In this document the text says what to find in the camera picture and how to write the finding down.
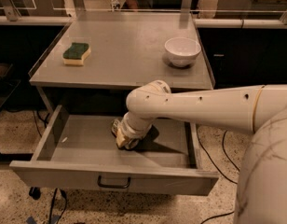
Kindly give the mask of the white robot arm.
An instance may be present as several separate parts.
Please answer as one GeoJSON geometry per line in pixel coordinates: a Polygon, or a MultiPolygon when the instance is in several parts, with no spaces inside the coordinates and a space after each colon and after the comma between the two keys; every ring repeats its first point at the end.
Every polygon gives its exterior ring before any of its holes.
{"type": "Polygon", "coordinates": [[[287,85],[171,92],[156,80],[133,90],[112,129],[131,148],[157,118],[251,133],[237,185],[234,224],[287,224],[287,85]]]}

